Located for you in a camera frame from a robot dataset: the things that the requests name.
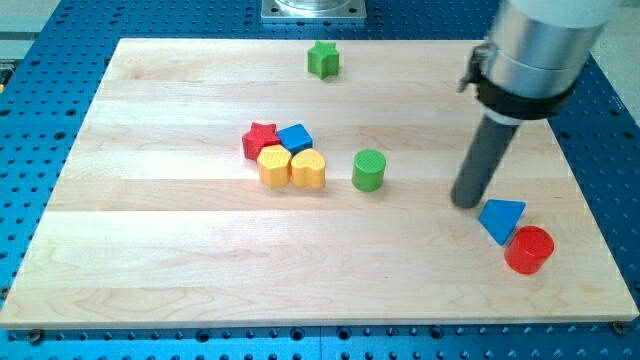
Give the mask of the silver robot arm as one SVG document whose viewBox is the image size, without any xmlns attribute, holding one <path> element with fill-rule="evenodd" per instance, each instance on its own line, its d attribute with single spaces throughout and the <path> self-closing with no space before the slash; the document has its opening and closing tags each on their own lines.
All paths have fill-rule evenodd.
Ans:
<svg viewBox="0 0 640 360">
<path fill-rule="evenodd" d="M 458 90 L 476 86 L 489 112 L 552 117 L 568 102 L 589 52 L 620 0 L 503 0 Z"/>
</svg>

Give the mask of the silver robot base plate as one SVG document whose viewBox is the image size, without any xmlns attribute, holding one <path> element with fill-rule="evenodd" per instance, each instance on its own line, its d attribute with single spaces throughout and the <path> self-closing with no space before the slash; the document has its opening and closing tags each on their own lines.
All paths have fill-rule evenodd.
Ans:
<svg viewBox="0 0 640 360">
<path fill-rule="evenodd" d="M 364 20 L 365 0 L 261 0 L 261 18 L 269 21 Z"/>
</svg>

